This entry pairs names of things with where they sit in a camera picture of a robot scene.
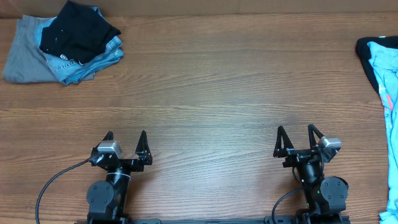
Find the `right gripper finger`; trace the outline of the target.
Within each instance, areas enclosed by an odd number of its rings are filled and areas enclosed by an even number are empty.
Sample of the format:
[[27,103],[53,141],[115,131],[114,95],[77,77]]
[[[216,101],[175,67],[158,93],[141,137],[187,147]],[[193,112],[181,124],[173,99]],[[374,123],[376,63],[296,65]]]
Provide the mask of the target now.
[[321,139],[324,135],[315,127],[314,124],[309,124],[308,125],[308,138],[309,138],[309,143],[310,143],[311,148],[314,148],[317,145],[315,136],[317,136],[318,139]]
[[277,140],[273,152],[273,157],[287,157],[290,152],[294,150],[294,146],[288,137],[283,126],[279,126],[277,129]]

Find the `light blue printed t-shirt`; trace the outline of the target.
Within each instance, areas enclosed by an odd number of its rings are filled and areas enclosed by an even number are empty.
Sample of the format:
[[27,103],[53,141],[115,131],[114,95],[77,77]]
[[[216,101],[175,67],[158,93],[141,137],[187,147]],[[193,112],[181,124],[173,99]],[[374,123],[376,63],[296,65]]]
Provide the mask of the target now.
[[397,223],[397,49],[369,42],[373,68],[384,107],[388,149],[388,202],[379,214],[381,223]]

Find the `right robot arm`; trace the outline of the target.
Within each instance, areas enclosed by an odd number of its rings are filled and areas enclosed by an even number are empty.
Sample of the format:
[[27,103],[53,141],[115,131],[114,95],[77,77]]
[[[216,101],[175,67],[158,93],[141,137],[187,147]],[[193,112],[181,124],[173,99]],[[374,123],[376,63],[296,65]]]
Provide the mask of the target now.
[[338,138],[327,138],[314,124],[308,125],[308,149],[296,149],[283,126],[277,129],[274,157],[284,158],[283,167],[291,168],[294,179],[301,187],[283,195],[274,204],[271,212],[272,223],[278,223],[275,215],[277,206],[287,197],[303,192],[307,208],[287,217],[289,223],[334,224],[349,223],[349,217],[341,215],[346,210],[349,185],[341,177],[325,177],[325,164],[329,163],[341,149]]

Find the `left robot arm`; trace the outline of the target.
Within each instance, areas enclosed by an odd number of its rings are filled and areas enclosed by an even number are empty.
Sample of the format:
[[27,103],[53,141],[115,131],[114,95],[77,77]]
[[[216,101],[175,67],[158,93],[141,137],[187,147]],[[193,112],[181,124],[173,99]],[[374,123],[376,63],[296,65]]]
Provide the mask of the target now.
[[132,223],[131,216],[124,212],[131,173],[142,172],[145,165],[152,164],[145,131],[141,132],[137,143],[137,159],[123,159],[121,146],[113,137],[113,132],[109,131],[92,149],[88,159],[92,166],[98,166],[107,173],[104,180],[95,182],[87,191],[87,223]]

